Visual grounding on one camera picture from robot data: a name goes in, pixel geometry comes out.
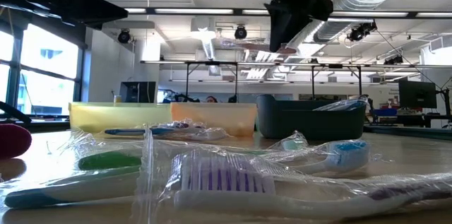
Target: workbench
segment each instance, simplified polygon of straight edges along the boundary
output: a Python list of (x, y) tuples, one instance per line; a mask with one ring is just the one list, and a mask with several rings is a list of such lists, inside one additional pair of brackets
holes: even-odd
[[(23, 156), (7, 161), (0, 161), (0, 173), (3, 179), (33, 177), (53, 174), (70, 175), (73, 172), (75, 158), (55, 161), (49, 149), (49, 141), (67, 140), (69, 132), (34, 134), (30, 150)], [(384, 174), (429, 174), (452, 170), (452, 142), (425, 138), (390, 136), (381, 134), (364, 134), (363, 139), (372, 147), (372, 153), (378, 160), (370, 162), (366, 168), (353, 172), (347, 177), (359, 179)], [(276, 141), (254, 138), (234, 138), (218, 141), (217, 144), (244, 148), (267, 148)], [(0, 224), (125, 224), (131, 216), (133, 197), (96, 201), (89, 204), (57, 206), (34, 210), (12, 211), (0, 208)], [(409, 224), (449, 224), (452, 222), (452, 206), (442, 210), (420, 211), (397, 215), (381, 216), (354, 220), (356, 224), (370, 223), (409, 223)]]

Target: security camera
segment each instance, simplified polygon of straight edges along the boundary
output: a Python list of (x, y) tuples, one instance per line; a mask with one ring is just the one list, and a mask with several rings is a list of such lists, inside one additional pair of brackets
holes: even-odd
[(237, 29), (235, 30), (235, 39), (236, 40), (244, 40), (246, 39), (246, 36), (248, 33), (246, 32), (245, 26), (239, 25)]
[(132, 36), (130, 35), (129, 29), (122, 29), (121, 33), (118, 35), (118, 41), (122, 44), (129, 44), (133, 41)]

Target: computer monitor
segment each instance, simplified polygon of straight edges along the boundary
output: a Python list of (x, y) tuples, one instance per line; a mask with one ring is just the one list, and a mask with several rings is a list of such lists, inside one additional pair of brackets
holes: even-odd
[(127, 103), (154, 103), (155, 82), (123, 82), (121, 97)]
[(436, 86), (434, 83), (399, 81), (401, 107), (436, 108)]

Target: gray basket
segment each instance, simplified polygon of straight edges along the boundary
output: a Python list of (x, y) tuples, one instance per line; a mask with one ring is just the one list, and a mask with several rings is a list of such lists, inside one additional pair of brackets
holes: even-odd
[(308, 140), (338, 141), (362, 135), (366, 107), (352, 111), (312, 111), (335, 101), (276, 101), (272, 95), (257, 97), (258, 127), (266, 138), (283, 139), (294, 131)]

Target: translucent container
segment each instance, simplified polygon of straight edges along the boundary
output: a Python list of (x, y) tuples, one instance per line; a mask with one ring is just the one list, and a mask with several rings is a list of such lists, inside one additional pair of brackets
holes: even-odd
[(208, 127), (219, 127), (231, 136), (253, 136), (256, 104), (171, 103), (173, 121), (192, 119)]
[(168, 104), (73, 102), (69, 104), (69, 112), (71, 128), (77, 127), (88, 133), (171, 121)]

